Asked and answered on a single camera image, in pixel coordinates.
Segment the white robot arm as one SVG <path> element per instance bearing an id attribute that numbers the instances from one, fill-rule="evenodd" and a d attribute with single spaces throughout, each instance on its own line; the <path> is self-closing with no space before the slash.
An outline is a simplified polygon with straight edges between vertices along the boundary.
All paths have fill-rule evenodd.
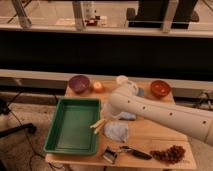
<path id="1" fill-rule="evenodd" d="M 122 112 L 140 115 L 213 146 L 213 112 L 145 99 L 138 92 L 133 82 L 119 85 L 104 104 L 105 116 L 119 119 Z"/>

